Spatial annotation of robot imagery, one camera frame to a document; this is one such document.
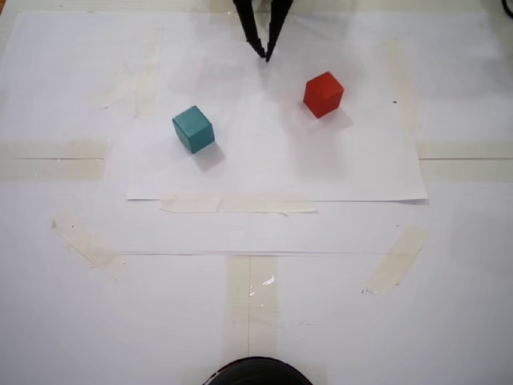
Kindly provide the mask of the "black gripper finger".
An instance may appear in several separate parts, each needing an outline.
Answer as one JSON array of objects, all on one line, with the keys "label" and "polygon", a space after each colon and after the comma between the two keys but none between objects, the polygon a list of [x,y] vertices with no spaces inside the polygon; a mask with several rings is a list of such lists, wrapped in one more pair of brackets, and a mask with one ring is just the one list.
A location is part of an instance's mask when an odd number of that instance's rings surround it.
[{"label": "black gripper finger", "polygon": [[268,63],[276,47],[277,40],[284,26],[286,17],[293,4],[293,0],[272,0],[270,4],[269,41],[265,55]]},{"label": "black gripper finger", "polygon": [[251,0],[233,0],[236,11],[239,15],[240,24],[243,28],[246,40],[253,50],[261,57],[265,57],[265,49],[258,36],[256,20]]}]

